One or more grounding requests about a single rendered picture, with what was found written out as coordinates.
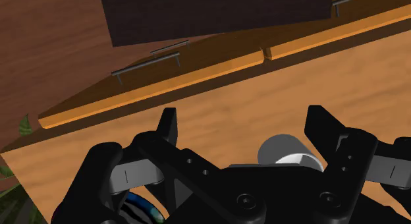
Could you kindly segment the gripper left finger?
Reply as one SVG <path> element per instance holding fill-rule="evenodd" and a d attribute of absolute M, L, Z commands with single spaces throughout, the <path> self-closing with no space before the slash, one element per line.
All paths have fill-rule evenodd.
<path fill-rule="evenodd" d="M 50 224 L 153 224 L 127 206 L 139 186 L 168 211 L 164 224 L 265 224 L 267 203 L 254 183 L 261 168 L 220 169 L 178 149 L 177 136 L 177 111 L 166 108 L 157 129 L 129 146 L 90 148 Z"/>

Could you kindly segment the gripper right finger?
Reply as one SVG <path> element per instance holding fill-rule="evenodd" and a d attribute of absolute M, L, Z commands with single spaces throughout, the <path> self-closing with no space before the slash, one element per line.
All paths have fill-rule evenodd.
<path fill-rule="evenodd" d="M 405 192 L 402 206 L 411 210 L 411 137 L 393 144 L 359 128 L 346 127 L 320 105 L 310 105 L 304 134 L 327 162 L 317 204 L 315 224 L 411 224 L 361 191 L 366 181 Z"/>

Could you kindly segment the blue striped round object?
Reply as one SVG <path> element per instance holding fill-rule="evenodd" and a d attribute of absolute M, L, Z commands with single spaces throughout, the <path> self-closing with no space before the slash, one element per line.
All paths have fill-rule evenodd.
<path fill-rule="evenodd" d="M 128 224 L 164 224 L 165 218 L 161 212 L 145 198 L 129 192 L 124 201 L 120 215 Z"/>

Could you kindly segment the white cylinder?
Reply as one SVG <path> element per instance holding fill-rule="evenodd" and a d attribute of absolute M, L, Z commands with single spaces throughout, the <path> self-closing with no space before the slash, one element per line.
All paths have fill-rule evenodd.
<path fill-rule="evenodd" d="M 258 150 L 258 163 L 298 164 L 323 172 L 320 160 L 297 137 L 277 134 L 268 138 Z"/>

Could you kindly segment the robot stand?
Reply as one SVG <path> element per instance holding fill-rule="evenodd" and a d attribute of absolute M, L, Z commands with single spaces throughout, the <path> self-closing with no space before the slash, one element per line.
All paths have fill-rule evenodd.
<path fill-rule="evenodd" d="M 113 46 L 330 18 L 332 0 L 101 0 Z"/>

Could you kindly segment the green houseplant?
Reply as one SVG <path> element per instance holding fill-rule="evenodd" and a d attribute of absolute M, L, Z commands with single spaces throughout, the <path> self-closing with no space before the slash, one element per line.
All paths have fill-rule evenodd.
<path fill-rule="evenodd" d="M 4 163 L 0 163 L 0 224 L 48 224 Z"/>

